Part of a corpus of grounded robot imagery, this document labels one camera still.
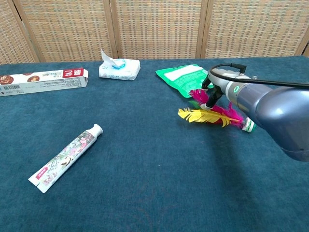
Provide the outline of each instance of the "yellow feather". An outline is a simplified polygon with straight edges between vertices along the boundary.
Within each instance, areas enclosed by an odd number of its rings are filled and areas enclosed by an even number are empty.
[[[218,112],[209,110],[191,110],[191,109],[179,109],[178,115],[189,122],[210,122],[214,123],[218,120],[222,120],[222,127],[225,127],[231,123],[231,121],[238,121],[233,118],[229,118]]]

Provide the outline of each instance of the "red label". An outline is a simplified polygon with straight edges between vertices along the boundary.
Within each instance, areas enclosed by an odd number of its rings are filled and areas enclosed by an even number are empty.
[[[65,69],[63,70],[62,78],[78,77],[78,76],[83,76],[83,74],[84,74],[83,68]]]
[[[38,180],[42,177],[42,175],[48,170],[48,167],[44,167],[42,169],[42,171],[39,172],[39,174],[37,174],[37,176],[35,178],[37,178]]]

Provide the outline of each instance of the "black cable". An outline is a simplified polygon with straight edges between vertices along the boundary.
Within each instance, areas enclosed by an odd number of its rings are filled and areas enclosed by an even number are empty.
[[[233,82],[264,84],[264,85],[272,85],[272,86],[286,86],[286,87],[309,88],[308,84],[293,83],[293,82],[252,80],[252,79],[238,79],[238,78],[223,76],[223,75],[220,75],[220,74],[218,74],[218,73],[213,71],[213,69],[218,68],[218,67],[222,67],[222,66],[230,66],[230,67],[233,67],[233,68],[237,68],[237,69],[240,70],[240,73],[244,73],[245,70],[246,70],[246,66],[245,65],[230,63],[230,64],[218,64],[218,65],[215,65],[215,66],[213,66],[209,70],[209,72],[212,75],[214,75],[214,76],[220,77],[220,78],[222,78],[224,80],[227,80],[227,81],[233,81]]]

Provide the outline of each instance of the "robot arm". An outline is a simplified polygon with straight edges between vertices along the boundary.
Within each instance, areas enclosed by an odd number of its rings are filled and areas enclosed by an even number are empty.
[[[226,65],[239,68],[240,72],[216,68]],[[309,161],[309,86],[252,80],[243,74],[245,68],[238,64],[213,67],[202,88],[207,88],[211,82],[214,92],[201,108],[211,109],[222,95],[226,95],[230,102],[266,130],[285,154],[295,160]],[[281,87],[272,89],[263,83]]]

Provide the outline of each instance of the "teal fabric surface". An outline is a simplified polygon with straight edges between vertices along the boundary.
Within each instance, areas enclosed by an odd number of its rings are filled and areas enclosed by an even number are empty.
[[[89,71],[85,88],[0,97],[1,231],[308,231],[309,163],[261,128],[181,119],[189,99],[155,74],[227,62],[260,79],[309,81],[306,57],[141,60],[134,81],[100,79],[99,61],[1,65],[0,74]],[[103,134],[42,194],[28,178],[94,123]]]

